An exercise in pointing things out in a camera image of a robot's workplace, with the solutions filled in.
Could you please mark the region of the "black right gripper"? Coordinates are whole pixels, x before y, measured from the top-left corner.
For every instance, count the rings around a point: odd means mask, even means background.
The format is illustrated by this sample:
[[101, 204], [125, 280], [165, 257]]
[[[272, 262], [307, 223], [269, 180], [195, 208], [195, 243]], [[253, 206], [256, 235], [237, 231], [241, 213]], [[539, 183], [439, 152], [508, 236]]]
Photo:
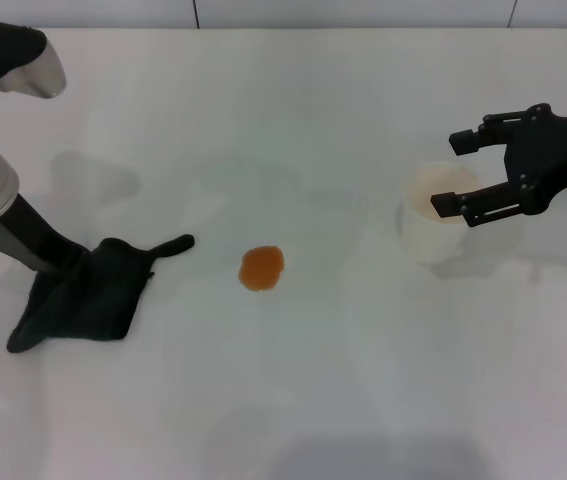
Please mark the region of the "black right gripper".
[[457, 156], [503, 145], [509, 184], [432, 195], [440, 218], [462, 217], [476, 227], [522, 213], [538, 215], [567, 189], [567, 117], [554, 114], [547, 104], [487, 114], [475, 130], [452, 133], [449, 143]]

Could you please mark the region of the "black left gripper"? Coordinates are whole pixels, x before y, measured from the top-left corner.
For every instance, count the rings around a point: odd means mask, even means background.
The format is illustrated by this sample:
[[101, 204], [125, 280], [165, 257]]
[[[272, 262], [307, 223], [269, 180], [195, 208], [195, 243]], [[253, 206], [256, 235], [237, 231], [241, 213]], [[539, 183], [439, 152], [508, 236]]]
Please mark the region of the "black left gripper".
[[79, 275], [90, 252], [60, 235], [18, 194], [0, 215], [0, 252], [36, 272]]

